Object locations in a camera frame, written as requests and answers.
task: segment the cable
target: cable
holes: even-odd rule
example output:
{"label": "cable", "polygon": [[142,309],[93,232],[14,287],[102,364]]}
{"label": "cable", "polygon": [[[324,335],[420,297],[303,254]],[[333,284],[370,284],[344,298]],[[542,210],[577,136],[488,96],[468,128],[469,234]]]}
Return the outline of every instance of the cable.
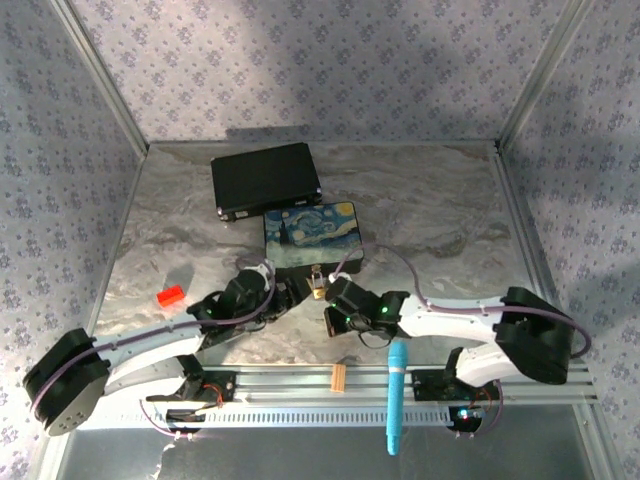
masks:
{"label": "cable", "polygon": [[502,391],[502,382],[500,382],[500,380],[494,380],[494,383],[496,385],[496,388],[498,389],[498,412],[496,413],[496,416],[493,417],[493,421],[491,422],[491,424],[489,424],[487,428],[480,429],[478,430],[478,432],[474,433],[474,437],[477,437],[478,435],[486,435],[487,433],[489,433],[491,430],[496,428],[496,425],[498,425],[498,422],[502,417],[502,412],[504,410],[504,393]]}
{"label": "cable", "polygon": [[216,405],[217,407],[221,407],[224,404],[224,397],[222,396],[222,392],[220,391],[220,389],[218,388],[217,385],[213,385],[210,383],[207,383],[205,385],[202,386],[203,388],[210,388],[211,390],[215,391],[218,394],[218,400],[216,401]]}
{"label": "cable", "polygon": [[418,272],[416,271],[416,268],[413,266],[413,264],[409,261],[408,258],[406,258],[404,255],[398,252],[395,248],[388,247],[386,245],[379,245],[375,243],[369,243],[369,244],[365,243],[360,245],[359,247],[354,248],[349,253],[347,253],[344,256],[344,258],[340,261],[340,263],[338,264],[338,267],[333,272],[333,275],[338,275],[338,273],[340,273],[340,270],[342,270],[342,267],[344,267],[345,262],[349,259],[349,257],[351,257],[351,255],[353,255],[354,253],[360,250],[364,250],[365,248],[372,248],[372,247],[382,248],[390,251],[391,253],[394,253],[407,265],[407,267],[409,267],[409,270],[411,270],[411,274],[413,275],[413,285],[416,291],[416,296],[418,297],[418,300],[420,301],[420,303],[427,310],[437,312],[437,313],[448,313],[448,314],[454,314],[454,315],[460,315],[460,314],[487,315],[490,313],[505,313],[505,312],[521,313],[525,315],[537,315],[537,316],[545,317],[549,320],[553,320],[555,322],[564,323],[565,325],[568,325],[574,330],[580,332],[580,334],[584,338],[584,346],[582,347],[581,350],[571,354],[571,358],[581,357],[585,353],[587,353],[591,348],[591,335],[589,335],[589,332],[587,332],[587,330],[584,327],[576,323],[575,320],[571,319],[570,317],[567,317],[566,315],[561,315],[555,312],[549,312],[547,310],[540,310],[538,308],[518,307],[518,306],[510,306],[510,305],[505,305],[501,307],[497,307],[497,306],[484,307],[484,308],[447,308],[447,307],[440,307],[438,305],[432,304],[427,298],[424,297],[424,295],[422,295],[422,291],[420,290],[420,280],[418,278]]}
{"label": "cable", "polygon": [[267,262],[264,258],[260,259],[260,263],[264,265],[267,268],[267,271],[269,272],[269,275],[270,275],[269,283],[271,284],[271,288],[269,290],[269,294],[267,295],[267,299],[262,303],[262,305],[260,305],[253,312],[238,318],[232,318],[228,320],[193,320],[189,322],[177,323],[175,325],[156,328],[155,330],[139,333],[138,335],[134,335],[132,337],[123,338],[121,340],[118,340],[117,342],[105,343],[103,345],[98,345],[96,347],[92,347],[88,350],[85,350],[84,352],[68,360],[64,365],[62,365],[58,370],[56,370],[56,372],[53,375],[51,375],[46,382],[44,382],[40,390],[38,390],[38,393],[36,394],[33,402],[31,403],[31,408],[30,408],[31,413],[36,411],[36,409],[38,408],[38,405],[42,401],[42,398],[46,395],[46,393],[49,391],[51,386],[55,382],[57,382],[60,379],[60,377],[62,377],[62,375],[64,375],[75,364],[80,362],[80,360],[83,360],[88,356],[93,355],[94,353],[100,353],[109,349],[117,350],[120,347],[131,345],[132,343],[140,342],[142,340],[155,337],[156,335],[161,335],[163,333],[170,333],[175,330],[180,330],[183,328],[203,327],[203,326],[207,327],[207,326],[218,326],[218,325],[240,325],[241,323],[246,323],[250,321],[252,318],[262,313],[269,306],[269,303],[271,302],[271,299],[273,298],[273,295],[276,291],[275,272],[273,271],[273,268],[271,268],[271,265],[269,265],[269,262]]}
{"label": "cable", "polygon": [[139,400],[140,402],[140,410],[142,410],[142,414],[145,416],[145,418],[149,421],[149,423],[151,424],[151,426],[153,427],[153,429],[163,435],[166,435],[167,437],[172,437],[172,438],[182,438],[183,434],[181,432],[170,432],[169,430],[165,430],[164,428],[162,428],[160,425],[158,425],[156,422],[153,421],[153,418],[151,418],[151,415],[149,415],[147,413],[147,411],[144,408],[144,404],[142,403],[142,400]]}
{"label": "cable", "polygon": [[489,400],[489,406],[487,408],[482,407],[482,409],[485,411],[485,413],[488,413],[489,410],[491,410],[491,406],[493,404],[493,400],[491,400],[491,395],[489,395],[489,392],[488,392],[488,390],[486,388],[482,388],[482,390],[480,390],[480,391],[478,391],[476,393],[476,397],[471,401],[471,403],[467,407],[467,410],[470,410],[471,407],[473,407],[476,404],[476,402],[478,401],[478,396],[482,392],[484,392],[485,396],[487,397],[487,400]]}
{"label": "cable", "polygon": [[482,424],[480,424],[480,428],[478,429],[477,432],[472,432],[472,433],[466,433],[466,432],[456,432],[455,435],[456,437],[466,437],[466,438],[475,438],[479,435],[486,435],[487,433],[491,432],[494,428],[496,428],[496,426],[498,425],[498,422],[500,421],[500,418],[502,417],[502,412],[504,410],[504,393],[502,391],[502,383],[500,382],[500,380],[494,380],[493,383],[495,384],[496,388],[498,389],[498,411],[496,412],[496,416],[493,417],[493,420],[491,421],[491,423],[489,424],[489,426],[487,428],[482,428]]}

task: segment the metal corner post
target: metal corner post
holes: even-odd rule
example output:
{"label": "metal corner post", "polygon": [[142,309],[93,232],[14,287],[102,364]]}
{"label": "metal corner post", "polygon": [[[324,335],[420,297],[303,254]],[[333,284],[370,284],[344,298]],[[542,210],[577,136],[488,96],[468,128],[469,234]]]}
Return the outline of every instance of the metal corner post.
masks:
{"label": "metal corner post", "polygon": [[564,52],[569,48],[593,0],[568,0],[538,57],[516,105],[500,132],[500,152],[507,152],[526,123],[538,98],[549,84]]}
{"label": "metal corner post", "polygon": [[126,102],[120,95],[120,92],[100,57],[100,54],[91,42],[91,37],[82,24],[75,7],[73,7],[70,0],[49,0],[49,3],[60,18],[69,38],[77,47],[84,64],[96,83],[96,86],[102,93],[102,96],[107,102],[109,108],[113,111],[118,124],[123,129],[125,135],[129,139],[129,142],[131,142],[138,158],[144,158],[147,154],[149,145],[138,128],[138,125],[127,107]]}

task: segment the starry night box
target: starry night box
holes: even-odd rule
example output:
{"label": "starry night box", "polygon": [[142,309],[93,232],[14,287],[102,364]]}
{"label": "starry night box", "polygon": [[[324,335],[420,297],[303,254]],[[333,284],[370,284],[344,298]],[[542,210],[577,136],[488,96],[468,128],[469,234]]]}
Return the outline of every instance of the starry night box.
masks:
{"label": "starry night box", "polygon": [[[362,245],[356,211],[351,202],[272,210],[264,214],[266,257],[277,276],[305,273],[313,265],[326,277],[342,258]],[[343,271],[358,273],[364,253],[354,253]]]}

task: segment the marble surface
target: marble surface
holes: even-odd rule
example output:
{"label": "marble surface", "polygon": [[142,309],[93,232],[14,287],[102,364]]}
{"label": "marble surface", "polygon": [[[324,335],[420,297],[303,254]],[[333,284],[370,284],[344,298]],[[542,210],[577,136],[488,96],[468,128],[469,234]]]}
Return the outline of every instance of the marble surface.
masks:
{"label": "marble surface", "polygon": [[[234,261],[264,255],[262,218],[225,224],[215,212],[209,161],[261,148],[220,144],[152,145],[120,243],[96,334],[121,333],[169,318],[235,276]],[[327,203],[354,203],[364,242],[395,246],[420,273],[426,295],[482,298],[510,285],[529,286],[509,218],[492,176],[487,145],[362,146],[312,144]],[[368,251],[355,277],[377,293],[411,290],[406,267],[391,253]],[[162,309],[155,294],[180,284],[187,297]],[[355,334],[328,338],[323,302],[307,299],[274,324],[206,352],[208,363],[386,363],[387,350],[364,347]],[[440,337],[411,342],[410,361],[443,363]]]}

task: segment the glass panel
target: glass panel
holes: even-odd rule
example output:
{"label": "glass panel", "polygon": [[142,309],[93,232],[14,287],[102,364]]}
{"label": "glass panel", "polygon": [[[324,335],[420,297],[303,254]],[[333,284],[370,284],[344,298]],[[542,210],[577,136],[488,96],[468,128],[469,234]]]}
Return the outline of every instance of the glass panel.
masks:
{"label": "glass panel", "polygon": [[408,428],[401,453],[383,428],[210,430],[193,442],[148,430],[80,431],[60,480],[546,480],[593,478],[571,406],[507,406],[498,428],[473,440]]}

